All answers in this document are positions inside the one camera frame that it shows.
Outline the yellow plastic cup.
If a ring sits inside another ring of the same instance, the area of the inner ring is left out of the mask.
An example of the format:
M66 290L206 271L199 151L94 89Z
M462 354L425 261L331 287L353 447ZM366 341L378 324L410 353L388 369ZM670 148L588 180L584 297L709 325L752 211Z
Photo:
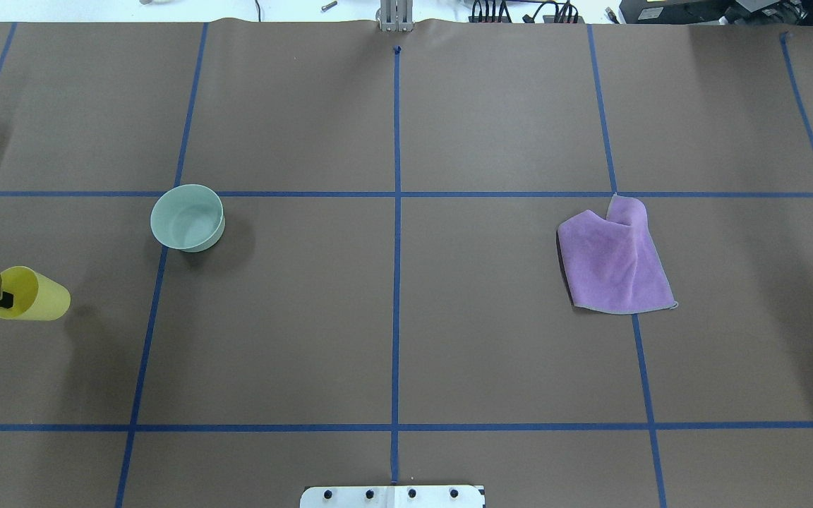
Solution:
M2 291L13 297L10 308L0 306L0 319L54 321L70 308L70 292L29 267L10 267L0 272L0 280Z

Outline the mint green plastic bowl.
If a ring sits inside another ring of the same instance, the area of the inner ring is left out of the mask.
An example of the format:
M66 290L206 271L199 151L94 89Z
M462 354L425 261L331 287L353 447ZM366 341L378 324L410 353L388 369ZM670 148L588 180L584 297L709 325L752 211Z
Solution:
M170 250L209 250L226 226L224 206L216 192L200 184L177 186L156 200L150 213L150 231Z

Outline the purple microfiber cloth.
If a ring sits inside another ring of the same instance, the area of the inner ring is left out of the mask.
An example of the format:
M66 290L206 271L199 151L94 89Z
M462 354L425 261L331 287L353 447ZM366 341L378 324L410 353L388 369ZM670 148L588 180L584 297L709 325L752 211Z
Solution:
M556 241L577 308L632 315L678 306L641 200L613 194L606 216L580 212L558 226Z

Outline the black power strip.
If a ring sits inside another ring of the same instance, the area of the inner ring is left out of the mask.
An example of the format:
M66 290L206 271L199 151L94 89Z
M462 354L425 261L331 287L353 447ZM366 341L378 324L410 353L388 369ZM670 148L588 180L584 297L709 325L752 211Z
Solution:
M462 1L469 23L581 25L584 17L572 1Z

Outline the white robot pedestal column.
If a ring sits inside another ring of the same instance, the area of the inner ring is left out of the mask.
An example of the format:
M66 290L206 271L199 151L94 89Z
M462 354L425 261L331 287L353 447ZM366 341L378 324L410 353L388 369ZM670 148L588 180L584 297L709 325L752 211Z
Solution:
M300 507L485 507L483 486L369 485L314 486Z

